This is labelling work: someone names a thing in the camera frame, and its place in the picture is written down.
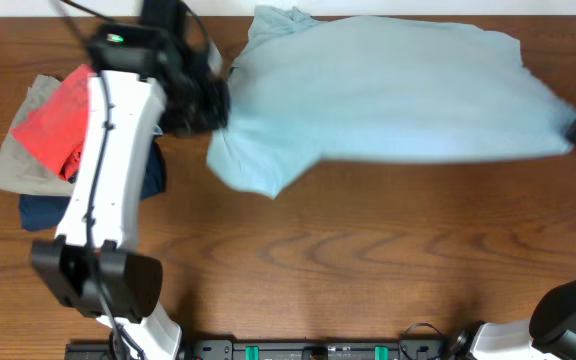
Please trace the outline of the light blue t-shirt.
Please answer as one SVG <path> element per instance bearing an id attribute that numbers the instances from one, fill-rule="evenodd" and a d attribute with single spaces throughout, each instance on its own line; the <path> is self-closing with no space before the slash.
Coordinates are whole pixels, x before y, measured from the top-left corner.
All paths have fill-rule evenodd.
<path id="1" fill-rule="evenodd" d="M 524 66 L 517 39 L 470 24 L 255 9 L 208 167 L 276 197 L 323 160 L 478 163 L 569 152 L 576 109 Z"/>

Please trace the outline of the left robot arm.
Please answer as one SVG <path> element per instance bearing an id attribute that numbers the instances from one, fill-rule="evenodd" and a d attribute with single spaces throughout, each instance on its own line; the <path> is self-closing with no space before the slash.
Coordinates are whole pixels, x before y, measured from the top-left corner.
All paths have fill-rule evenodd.
<path id="1" fill-rule="evenodd" d="M 175 359 L 182 331 L 160 304 L 163 267 L 138 252 L 138 210 L 156 127 L 194 135 L 225 126 L 216 46 L 183 27 L 106 23 L 86 42 L 88 123 L 74 192 L 31 264 L 57 301 L 108 326 L 99 359 Z"/>

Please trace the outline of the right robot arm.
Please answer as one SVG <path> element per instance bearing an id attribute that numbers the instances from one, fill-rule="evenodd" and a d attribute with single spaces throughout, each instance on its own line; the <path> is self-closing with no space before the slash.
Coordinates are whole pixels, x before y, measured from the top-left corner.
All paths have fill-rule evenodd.
<path id="1" fill-rule="evenodd" d="M 576 359 L 576 280 L 550 290 L 528 320 L 480 322 L 446 347 L 454 359 Z"/>

